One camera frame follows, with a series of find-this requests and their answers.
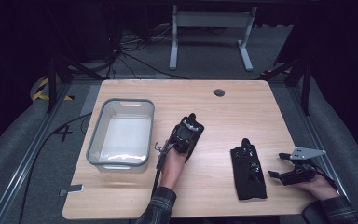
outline hazard stripe tape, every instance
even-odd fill
[[[48,77],[45,77],[45,79],[42,80],[39,87],[37,88],[36,93],[34,94],[33,100],[49,100],[50,97],[48,95],[42,94],[43,89],[45,89],[46,85],[48,84]],[[67,95],[65,96],[64,100],[75,100],[74,95]]]

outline dark jacket sleeve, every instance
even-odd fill
[[[321,206],[332,224],[358,224],[358,213],[345,196],[321,201]]]
[[[168,224],[171,218],[176,194],[171,189],[158,187],[150,200],[149,205],[136,224]]]

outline dark background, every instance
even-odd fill
[[[277,61],[301,56],[307,44],[315,49],[311,73],[358,144],[358,1],[329,2],[308,11],[260,7],[255,25],[295,25]],[[0,0],[0,135],[31,105],[30,89],[54,52],[81,63],[104,59],[118,48],[123,27],[147,39],[171,15],[171,6]]]

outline gray carpet floor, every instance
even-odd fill
[[[290,29],[253,29],[247,45],[254,66],[252,72],[245,71],[236,47],[242,30],[210,32],[191,29],[180,33],[175,71],[169,70],[170,35],[162,35],[165,37],[144,49],[125,51],[155,69],[129,56],[121,55],[110,70],[105,69],[99,73],[111,78],[175,78],[169,75],[173,74],[189,79],[254,79],[259,77],[262,71],[273,68],[273,62]],[[134,44],[123,46],[135,47]],[[321,95],[317,83],[313,80],[311,82],[310,115],[305,117],[298,108],[301,83],[295,88],[287,88],[282,82],[286,76],[279,75],[269,83],[295,144],[300,147],[323,147],[327,151],[328,161],[334,166],[342,185],[342,193],[348,196],[358,211],[358,146],[334,109]],[[30,96],[34,94],[40,81],[30,90]],[[100,84],[100,81],[76,75],[69,90],[64,93],[75,96],[75,99],[64,100],[58,105],[57,112],[41,138],[47,139],[50,133],[65,122],[87,115],[93,108]],[[63,90],[64,85],[58,83],[58,87]],[[47,116],[47,108],[48,101],[35,100],[1,136],[0,200],[29,146],[34,142],[35,135]],[[66,220],[62,216],[65,197],[59,196],[59,190],[70,185],[88,122],[89,117],[84,117],[69,123],[68,131],[72,133],[66,135],[63,141],[61,134],[53,134],[47,140],[34,164],[29,188],[26,188],[26,179],[22,183],[20,181],[21,187],[13,193],[13,201],[5,206],[7,210],[1,215],[1,223],[19,223],[19,218],[22,223],[131,223],[130,220]],[[26,201],[23,206],[25,191]],[[305,223],[301,216],[281,216],[280,220],[282,224]]]

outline wooden table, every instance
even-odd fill
[[[216,89],[225,95],[214,95]],[[149,99],[155,104],[148,168],[142,174],[102,173],[86,159],[103,102],[110,98]],[[72,185],[84,191],[68,194],[63,216],[135,218],[145,210],[156,174],[158,152],[183,116],[197,115],[205,130],[175,189],[173,217],[222,217],[300,214],[314,199],[283,186],[268,170],[293,170],[278,153],[295,147],[266,81],[245,80],[108,80],[104,81],[89,122]],[[266,179],[266,200],[239,201],[229,151],[242,138],[255,145]]]

